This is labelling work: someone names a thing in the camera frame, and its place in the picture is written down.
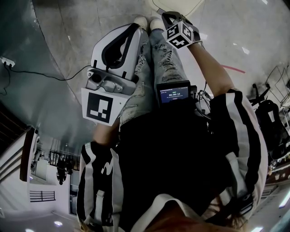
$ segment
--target timer display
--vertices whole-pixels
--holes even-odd
[[[181,87],[160,90],[160,95],[162,103],[168,103],[173,100],[187,98],[189,96],[189,89],[188,87]]]

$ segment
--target black chair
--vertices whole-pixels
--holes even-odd
[[[267,87],[267,89],[261,95],[259,95],[257,85],[253,84],[253,88],[256,90],[256,98],[249,100],[250,103],[252,103],[252,106],[254,106],[256,104],[260,104],[262,101],[265,100],[265,96],[268,93],[268,91],[270,90],[270,85],[267,83],[266,87]]]
[[[286,147],[286,144],[290,141],[290,136],[280,120],[279,107],[271,100],[265,100],[270,85],[266,84],[266,87],[267,89],[259,95],[256,84],[253,84],[253,88],[256,90],[256,98],[249,101],[252,106],[259,104],[255,113],[266,142],[269,162],[271,162],[282,158],[290,151],[290,146]]]

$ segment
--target black cable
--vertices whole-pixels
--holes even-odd
[[[4,68],[7,70],[7,72],[8,72],[8,75],[9,75],[9,82],[8,82],[8,85],[6,85],[3,89],[4,89],[4,91],[5,91],[5,94],[3,94],[3,93],[0,93],[1,95],[3,95],[3,96],[6,96],[7,95],[7,91],[6,91],[6,88],[8,88],[9,87],[9,85],[10,85],[10,80],[11,80],[11,76],[10,76],[10,72],[9,72],[9,69],[8,68],[6,68],[6,62],[4,62]]]
[[[207,100],[205,100],[205,99],[204,99],[204,101],[205,101],[205,103],[207,104],[208,109],[209,109],[209,112],[210,112],[210,105],[209,105],[209,103],[208,103]]]
[[[45,77],[49,77],[49,78],[54,78],[58,81],[68,81],[68,80],[71,80],[73,79],[76,75],[78,75],[84,68],[86,67],[89,67],[90,65],[87,65],[85,67],[83,67],[80,71],[78,71],[76,74],[74,74],[71,78],[69,79],[58,79],[57,77],[53,77],[53,76],[49,76],[49,75],[46,75],[46,74],[43,74],[43,73],[39,73],[39,72],[30,72],[30,71],[16,71],[16,70],[12,70],[11,67],[9,66],[10,68],[10,71],[12,72],[15,72],[15,73],[31,73],[31,74],[38,74],[38,75],[42,75],[42,76],[45,76]]]
[[[205,85],[204,85],[204,89],[203,89],[203,94],[202,94],[202,96],[201,96],[201,99],[203,98],[203,95],[204,95],[204,91],[205,91],[205,88],[207,87],[207,82],[205,82]]]
[[[202,46],[202,48],[205,50],[205,47],[204,47],[204,45],[203,45],[203,41],[198,41],[198,42],[196,42],[196,43],[200,43],[200,45]]]

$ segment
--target light blue jeans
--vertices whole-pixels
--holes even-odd
[[[123,109],[120,125],[157,107],[157,84],[187,80],[176,50],[165,41],[162,32],[162,29],[153,30],[141,45],[135,69],[139,81]]]

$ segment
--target black device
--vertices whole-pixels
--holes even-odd
[[[190,97],[190,81],[178,81],[156,85],[159,105]]]

